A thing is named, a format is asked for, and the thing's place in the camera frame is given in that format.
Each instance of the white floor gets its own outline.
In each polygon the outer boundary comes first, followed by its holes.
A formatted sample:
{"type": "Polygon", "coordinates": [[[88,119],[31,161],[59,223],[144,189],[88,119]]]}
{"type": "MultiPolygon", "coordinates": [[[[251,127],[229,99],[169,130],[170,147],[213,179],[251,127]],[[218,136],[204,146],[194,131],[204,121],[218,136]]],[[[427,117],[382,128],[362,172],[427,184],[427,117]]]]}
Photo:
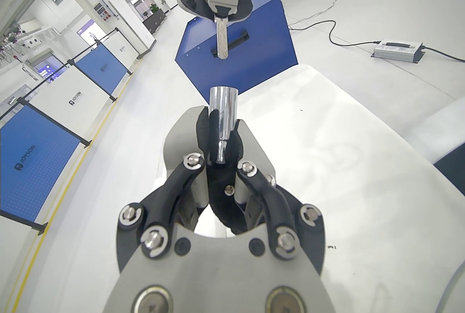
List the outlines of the white floor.
{"type": "MultiPolygon", "coordinates": [[[[282,1],[289,20],[296,21],[333,0],[282,1]]],[[[339,0],[317,21],[338,21],[334,35],[339,40],[420,40],[460,57],[465,50],[462,3],[339,0]]],[[[159,30],[156,47],[144,57],[66,195],[17,312],[101,312],[118,277],[115,216],[123,205],[154,189],[166,133],[186,109],[203,104],[174,62],[190,18],[176,8],[159,30]]],[[[330,44],[328,27],[293,34],[299,61],[315,67],[400,134],[465,95],[465,64],[433,53],[417,65],[373,59],[366,48],[330,44]]]]}
{"type": "MultiPolygon", "coordinates": [[[[323,11],[333,0],[282,0],[289,22],[323,11]]],[[[310,21],[336,20],[340,44],[393,38],[465,59],[463,0],[339,0],[310,21]]],[[[465,96],[465,64],[428,51],[419,64],[377,60],[373,47],[337,47],[327,40],[332,24],[293,32],[300,62],[310,64],[396,132],[404,134],[447,104],[465,96]]]]}

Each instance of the blue barrier panel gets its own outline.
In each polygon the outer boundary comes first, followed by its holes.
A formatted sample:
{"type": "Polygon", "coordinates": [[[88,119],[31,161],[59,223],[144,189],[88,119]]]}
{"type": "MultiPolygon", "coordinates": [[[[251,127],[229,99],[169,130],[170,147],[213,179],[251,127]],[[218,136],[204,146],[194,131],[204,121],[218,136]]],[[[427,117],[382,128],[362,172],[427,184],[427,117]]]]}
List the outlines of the blue barrier panel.
{"type": "Polygon", "coordinates": [[[0,209],[34,221],[79,142],[23,107],[0,129],[0,209]]]}
{"type": "Polygon", "coordinates": [[[126,67],[103,45],[86,54],[76,65],[106,92],[112,94],[126,74],[126,67]]]}
{"type": "Polygon", "coordinates": [[[229,24],[225,60],[215,57],[216,25],[195,18],[186,27],[176,63],[209,102],[210,88],[237,88],[239,94],[297,65],[297,57],[280,0],[252,0],[254,9],[245,21],[229,24]]]}

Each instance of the black frame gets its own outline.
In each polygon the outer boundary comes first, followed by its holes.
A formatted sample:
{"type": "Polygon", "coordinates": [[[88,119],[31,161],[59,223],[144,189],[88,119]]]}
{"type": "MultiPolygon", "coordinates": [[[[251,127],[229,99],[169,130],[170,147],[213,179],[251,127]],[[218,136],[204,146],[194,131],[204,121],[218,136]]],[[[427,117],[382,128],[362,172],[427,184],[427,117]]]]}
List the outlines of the black frame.
{"type": "MultiPolygon", "coordinates": [[[[75,66],[78,71],[80,71],[84,76],[86,76],[89,80],[91,80],[95,85],[97,85],[101,90],[103,90],[107,95],[108,97],[113,101],[115,102],[117,98],[113,97],[112,94],[108,93],[105,89],[103,89],[98,83],[96,83],[91,77],[88,76],[88,74],[86,74],[83,70],[81,70],[76,64],[75,64],[75,60],[81,56],[83,53],[85,53],[86,51],[88,51],[90,48],[94,47],[95,45],[98,45],[98,44],[102,44],[102,40],[103,39],[106,39],[108,38],[108,36],[110,36],[113,32],[119,32],[121,33],[121,35],[124,37],[124,39],[129,43],[129,45],[134,48],[134,50],[138,53],[138,50],[135,49],[135,47],[132,45],[132,43],[128,40],[128,38],[118,29],[118,28],[115,28],[113,29],[110,33],[106,34],[105,36],[103,36],[103,38],[99,39],[99,40],[96,40],[94,44],[90,45],[89,47],[87,47],[85,50],[81,51],[80,53],[78,53],[75,57],[73,57],[72,59],[69,59],[66,63],[64,63],[61,67],[59,67],[55,72],[58,72],[60,71],[61,69],[65,68],[67,65],[71,65],[71,66],[75,66]]],[[[124,64],[114,55],[112,54],[113,57],[126,69],[126,72],[129,74],[129,75],[132,75],[133,73],[128,69],[126,68],[126,66],[124,66],[124,64]]],[[[137,60],[139,60],[141,58],[141,54],[139,54],[139,56],[136,58],[137,60]]],[[[49,115],[45,114],[44,112],[42,112],[40,109],[38,109],[37,107],[33,106],[32,104],[29,103],[28,100],[26,100],[26,98],[32,93],[34,92],[38,87],[40,87],[41,85],[43,85],[46,81],[48,80],[48,77],[46,77],[45,79],[43,79],[39,84],[37,84],[34,88],[32,88],[27,94],[25,94],[23,97],[18,97],[16,99],[16,102],[15,104],[13,104],[4,114],[2,114],[0,116],[0,121],[7,115],[9,114],[15,107],[17,107],[18,105],[23,105],[23,106],[26,106],[26,107],[29,107],[30,109],[32,109],[33,111],[37,112],[38,114],[40,114],[42,117],[45,117],[45,119],[47,119],[48,121],[50,122],[53,122],[53,124],[55,124],[56,126],[60,127],[61,129],[63,129],[64,131],[68,132],[69,134],[71,134],[73,137],[77,138],[83,145],[84,147],[88,147],[92,140],[88,141],[86,139],[84,139],[83,137],[79,136],[78,134],[75,134],[74,132],[72,132],[70,129],[68,129],[67,127],[65,127],[64,125],[60,124],[59,122],[57,122],[55,119],[53,119],[52,117],[50,117],[49,115]]],[[[25,218],[22,218],[22,217],[19,217],[19,216],[16,216],[16,215],[13,215],[12,213],[9,213],[9,212],[5,212],[4,210],[0,210],[0,216],[1,217],[5,217],[7,219],[10,219],[10,220],[13,220],[13,221],[16,221],[20,224],[23,224],[23,225],[27,225],[29,227],[31,227],[32,229],[34,230],[37,230],[39,233],[38,235],[41,235],[45,232],[45,229],[47,228],[47,225],[48,225],[48,222],[46,222],[45,224],[39,224],[37,222],[34,222],[34,221],[30,221],[30,220],[27,220],[25,218]]]]}

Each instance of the joyson logo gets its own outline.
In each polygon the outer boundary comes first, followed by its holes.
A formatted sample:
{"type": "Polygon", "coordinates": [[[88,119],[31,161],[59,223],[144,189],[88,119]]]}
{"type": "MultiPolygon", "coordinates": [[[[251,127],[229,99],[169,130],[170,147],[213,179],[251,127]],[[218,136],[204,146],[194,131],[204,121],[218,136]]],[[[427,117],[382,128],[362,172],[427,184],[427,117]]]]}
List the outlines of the joyson logo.
{"type": "Polygon", "coordinates": [[[68,101],[68,103],[70,103],[71,105],[76,105],[81,100],[82,97],[83,97],[83,94],[81,92],[78,92],[77,94],[73,96],[73,98],[70,101],[68,101]]]}
{"type": "Polygon", "coordinates": [[[31,155],[34,149],[35,149],[35,145],[31,145],[30,148],[26,151],[26,153],[23,154],[23,157],[21,157],[21,160],[15,164],[16,170],[21,170],[22,168],[24,168],[24,162],[28,159],[28,157],[31,155]]]}

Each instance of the metal screw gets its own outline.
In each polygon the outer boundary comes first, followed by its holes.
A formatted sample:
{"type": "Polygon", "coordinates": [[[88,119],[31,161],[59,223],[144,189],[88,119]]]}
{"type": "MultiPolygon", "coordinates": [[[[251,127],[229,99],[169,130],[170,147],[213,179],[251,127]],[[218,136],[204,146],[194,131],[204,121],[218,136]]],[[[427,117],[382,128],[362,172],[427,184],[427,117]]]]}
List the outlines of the metal screw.
{"type": "Polygon", "coordinates": [[[302,205],[302,207],[300,208],[300,217],[302,218],[302,220],[304,220],[304,222],[307,225],[311,227],[316,226],[315,221],[320,216],[321,216],[321,212],[315,205],[305,204],[305,205],[302,205]]]}
{"type": "Polygon", "coordinates": [[[150,253],[145,254],[150,258],[160,256],[168,245],[168,238],[168,231],[160,225],[155,225],[145,230],[141,236],[141,243],[150,251],[150,253]]]}
{"type": "Polygon", "coordinates": [[[266,180],[273,186],[276,187],[276,179],[273,175],[266,175],[266,180]]]}
{"type": "Polygon", "coordinates": [[[226,194],[226,196],[234,195],[234,187],[232,185],[226,185],[225,194],[226,194]]]}
{"type": "Polygon", "coordinates": [[[194,155],[190,155],[190,156],[187,158],[187,164],[190,165],[191,167],[194,167],[194,166],[196,166],[196,165],[199,163],[200,160],[201,160],[201,159],[199,159],[199,157],[194,156],[194,155]]]}
{"type": "Polygon", "coordinates": [[[148,238],[144,241],[144,245],[150,250],[158,248],[161,244],[161,239],[160,233],[156,231],[150,232],[148,238]]]}
{"type": "Polygon", "coordinates": [[[171,296],[160,286],[147,288],[134,303],[134,313],[168,313],[172,308],[171,296]]]}
{"type": "Polygon", "coordinates": [[[241,160],[237,164],[238,169],[242,169],[242,171],[247,175],[247,177],[253,177],[257,174],[258,169],[257,166],[248,160],[241,160]]]}
{"type": "Polygon", "coordinates": [[[125,227],[134,225],[141,219],[142,208],[126,205],[120,212],[120,224],[125,227]]]}
{"type": "Polygon", "coordinates": [[[304,313],[306,311],[302,297],[294,289],[279,286],[266,299],[266,313],[304,313]]]}
{"type": "Polygon", "coordinates": [[[297,234],[289,227],[277,227],[278,234],[276,253],[286,259],[291,260],[300,251],[300,240],[297,234]]]}
{"type": "Polygon", "coordinates": [[[284,233],[278,236],[278,245],[283,248],[286,252],[290,252],[295,248],[294,237],[290,233],[284,233]]]}
{"type": "Polygon", "coordinates": [[[129,207],[123,212],[123,218],[125,220],[132,220],[136,215],[136,210],[133,207],[129,207]]]}
{"type": "Polygon", "coordinates": [[[249,162],[245,162],[242,164],[242,170],[246,173],[250,173],[254,170],[254,166],[249,162]]]}
{"type": "Polygon", "coordinates": [[[184,157],[184,166],[189,170],[196,170],[201,167],[201,154],[190,153],[184,157]]]}

